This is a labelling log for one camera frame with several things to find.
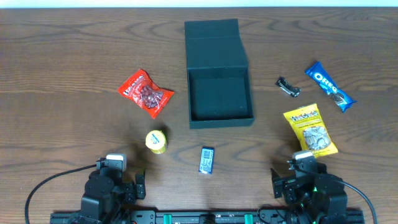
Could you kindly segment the blue Oreo cookie pack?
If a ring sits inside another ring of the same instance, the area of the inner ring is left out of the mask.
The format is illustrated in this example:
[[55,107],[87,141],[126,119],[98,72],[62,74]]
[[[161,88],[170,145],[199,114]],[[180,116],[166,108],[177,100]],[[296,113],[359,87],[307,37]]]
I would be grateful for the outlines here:
[[305,73],[339,106],[342,113],[356,103],[336,85],[320,62],[315,62]]

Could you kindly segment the red candy bag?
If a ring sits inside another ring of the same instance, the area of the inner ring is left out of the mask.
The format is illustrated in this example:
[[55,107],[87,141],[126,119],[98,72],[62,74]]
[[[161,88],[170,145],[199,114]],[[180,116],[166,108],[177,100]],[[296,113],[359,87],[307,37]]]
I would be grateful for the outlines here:
[[118,88],[118,93],[135,102],[152,119],[156,119],[174,95],[173,91],[158,87],[143,69],[139,69],[132,74]]

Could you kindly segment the yellow candy bag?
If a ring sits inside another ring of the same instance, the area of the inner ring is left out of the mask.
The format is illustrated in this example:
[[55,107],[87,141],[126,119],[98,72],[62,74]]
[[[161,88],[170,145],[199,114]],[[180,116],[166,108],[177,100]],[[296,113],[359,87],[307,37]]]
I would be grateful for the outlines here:
[[310,151],[315,158],[338,153],[328,134],[316,103],[284,113],[303,151]]

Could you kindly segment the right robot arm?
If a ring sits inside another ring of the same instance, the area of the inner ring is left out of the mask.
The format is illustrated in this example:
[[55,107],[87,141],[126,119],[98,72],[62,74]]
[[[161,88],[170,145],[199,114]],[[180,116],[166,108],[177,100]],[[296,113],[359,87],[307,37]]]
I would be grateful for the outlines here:
[[348,196],[338,179],[308,171],[281,177],[271,169],[275,198],[283,197],[290,209],[286,223],[346,223]]

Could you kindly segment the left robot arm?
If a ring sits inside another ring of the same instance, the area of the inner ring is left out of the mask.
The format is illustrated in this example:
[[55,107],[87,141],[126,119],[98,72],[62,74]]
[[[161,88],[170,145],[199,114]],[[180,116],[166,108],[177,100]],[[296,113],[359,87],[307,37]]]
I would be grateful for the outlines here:
[[132,223],[128,205],[146,196],[145,171],[131,182],[123,181],[123,172],[103,168],[92,172],[85,184],[81,209],[73,223]]

